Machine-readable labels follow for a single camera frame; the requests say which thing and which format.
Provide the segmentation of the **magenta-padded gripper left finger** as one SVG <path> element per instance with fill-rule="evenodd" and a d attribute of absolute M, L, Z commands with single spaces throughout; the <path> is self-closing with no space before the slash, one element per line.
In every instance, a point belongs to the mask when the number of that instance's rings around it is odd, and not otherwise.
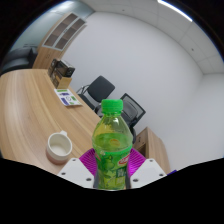
<path fill-rule="evenodd" d="M 58 176 L 84 188 L 98 187 L 97 162 L 94 149 L 80 158 L 71 158 Z"/>

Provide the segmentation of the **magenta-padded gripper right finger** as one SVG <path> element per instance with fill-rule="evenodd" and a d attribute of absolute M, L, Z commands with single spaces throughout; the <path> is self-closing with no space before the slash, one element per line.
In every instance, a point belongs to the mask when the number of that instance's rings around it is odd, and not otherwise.
<path fill-rule="evenodd" d="M 146 186 L 166 176 L 155 159 L 146 159 L 132 149 L 127 164 L 126 188 L 135 189 Z"/>

